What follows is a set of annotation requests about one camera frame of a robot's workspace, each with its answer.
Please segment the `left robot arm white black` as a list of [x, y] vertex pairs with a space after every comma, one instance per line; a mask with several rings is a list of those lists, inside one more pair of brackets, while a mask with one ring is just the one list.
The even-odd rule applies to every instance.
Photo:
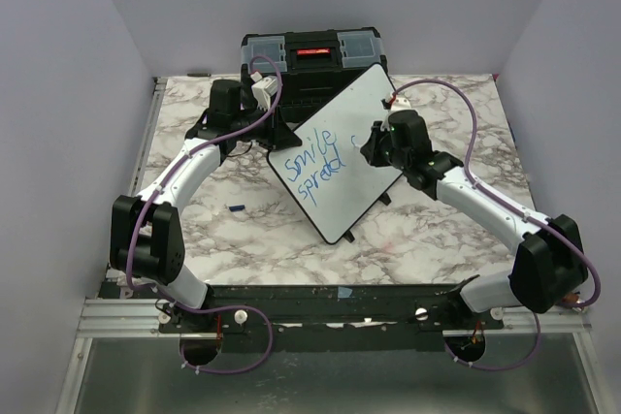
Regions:
[[269, 149], [301, 143], [277, 111], [280, 79], [254, 73], [251, 80], [251, 87], [216, 80], [208, 107], [172, 162], [139, 194], [119, 196], [112, 208], [111, 267], [124, 272], [131, 290], [151, 288], [182, 306], [181, 319], [195, 332], [213, 324], [215, 309], [209, 285], [184, 263], [182, 211], [237, 143]]

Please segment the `white whiteboard with black rim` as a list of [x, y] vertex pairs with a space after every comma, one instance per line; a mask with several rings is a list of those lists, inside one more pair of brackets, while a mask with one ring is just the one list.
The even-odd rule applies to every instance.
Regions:
[[354, 143], [386, 115], [381, 100], [394, 86], [374, 64], [300, 124], [299, 147], [270, 151], [268, 164], [322, 239], [335, 244], [401, 176], [370, 166]]

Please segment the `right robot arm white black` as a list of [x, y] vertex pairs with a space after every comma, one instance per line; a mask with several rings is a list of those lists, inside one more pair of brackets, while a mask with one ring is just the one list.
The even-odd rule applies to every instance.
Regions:
[[374, 122], [360, 152], [369, 165], [399, 170], [412, 188], [466, 214], [513, 255], [510, 271], [476, 275], [454, 289], [446, 305], [453, 326], [466, 329], [495, 307], [524, 306], [542, 314], [586, 281], [576, 223], [529, 210], [474, 178], [461, 160], [432, 148], [416, 111]]

